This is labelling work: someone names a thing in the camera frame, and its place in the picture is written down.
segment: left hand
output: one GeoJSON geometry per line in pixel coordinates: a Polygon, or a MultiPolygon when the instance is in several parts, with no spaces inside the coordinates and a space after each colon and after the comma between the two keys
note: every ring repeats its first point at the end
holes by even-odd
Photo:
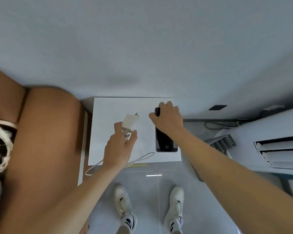
{"type": "Polygon", "coordinates": [[[129,161],[133,146],[137,140],[137,131],[134,130],[128,141],[121,129],[122,122],[114,124],[115,133],[111,135],[104,150],[103,166],[122,169],[129,161]]]}

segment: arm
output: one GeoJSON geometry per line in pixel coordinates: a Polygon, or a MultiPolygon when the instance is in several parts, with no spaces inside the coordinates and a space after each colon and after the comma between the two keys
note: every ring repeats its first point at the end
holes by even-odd
{"type": "Polygon", "coordinates": [[[187,131],[178,107],[160,103],[155,126],[174,140],[243,234],[293,233],[293,198],[187,131]]]}
{"type": "Polygon", "coordinates": [[[115,134],[110,137],[104,151],[103,165],[86,182],[78,186],[38,220],[24,227],[22,234],[77,234],[85,224],[95,204],[109,183],[128,162],[137,131],[127,142],[121,122],[114,124],[115,134]]]}

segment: cable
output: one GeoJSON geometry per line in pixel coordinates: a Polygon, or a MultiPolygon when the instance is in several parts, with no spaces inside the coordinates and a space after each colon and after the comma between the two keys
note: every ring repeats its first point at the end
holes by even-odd
{"type": "MultiPolygon", "coordinates": [[[[133,161],[132,163],[128,163],[128,164],[126,164],[126,165],[124,166],[124,168],[128,168],[128,167],[132,166],[135,162],[142,161],[142,160],[145,160],[145,159],[147,159],[147,158],[149,158],[149,157],[152,157],[154,154],[155,154],[155,152],[147,153],[146,155],[143,155],[141,158],[138,158],[137,160],[133,161]]],[[[93,165],[91,168],[89,168],[89,169],[85,172],[85,175],[86,175],[86,176],[92,176],[92,174],[88,174],[88,172],[89,172],[91,169],[93,169],[95,166],[97,166],[98,164],[100,164],[101,162],[103,162],[103,159],[102,159],[101,161],[99,161],[97,164],[93,165]]]]}
{"type": "Polygon", "coordinates": [[[235,122],[236,124],[234,126],[230,126],[230,125],[224,125],[224,124],[221,124],[221,123],[218,123],[218,122],[213,122],[213,121],[208,121],[208,122],[204,122],[204,127],[208,130],[222,130],[222,129],[230,129],[230,128],[233,128],[233,127],[237,127],[239,126],[239,122],[235,122]],[[224,126],[222,128],[211,128],[211,127],[208,127],[207,124],[208,123],[211,123],[211,124],[214,124],[214,125],[219,125],[219,126],[224,126]]]}

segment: smartphone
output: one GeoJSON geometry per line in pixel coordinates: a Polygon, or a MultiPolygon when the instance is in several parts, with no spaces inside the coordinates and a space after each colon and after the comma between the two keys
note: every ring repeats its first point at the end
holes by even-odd
{"type": "MultiPolygon", "coordinates": [[[[155,108],[155,115],[160,116],[160,108],[155,108]]],[[[178,146],[165,133],[155,128],[155,143],[157,152],[177,152],[178,146]]]]}

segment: air conditioner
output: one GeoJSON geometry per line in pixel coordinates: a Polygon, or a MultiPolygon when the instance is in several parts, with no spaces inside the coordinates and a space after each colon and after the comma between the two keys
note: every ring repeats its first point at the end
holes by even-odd
{"type": "Polygon", "coordinates": [[[293,174],[293,109],[224,129],[236,146],[228,149],[233,160],[254,170],[293,174]]]}

